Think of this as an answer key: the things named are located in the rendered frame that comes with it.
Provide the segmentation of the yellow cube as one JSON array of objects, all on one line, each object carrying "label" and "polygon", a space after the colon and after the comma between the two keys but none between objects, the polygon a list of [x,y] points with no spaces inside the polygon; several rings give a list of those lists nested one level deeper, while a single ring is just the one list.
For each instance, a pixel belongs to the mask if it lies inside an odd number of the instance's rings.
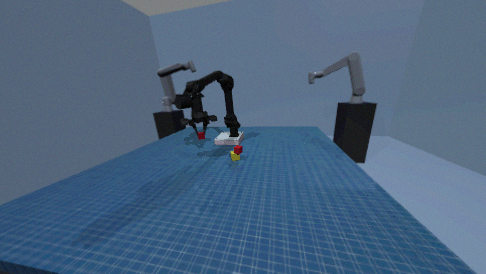
[{"label": "yellow cube", "polygon": [[240,160],[240,154],[235,154],[234,151],[231,152],[231,159],[232,161]]}]

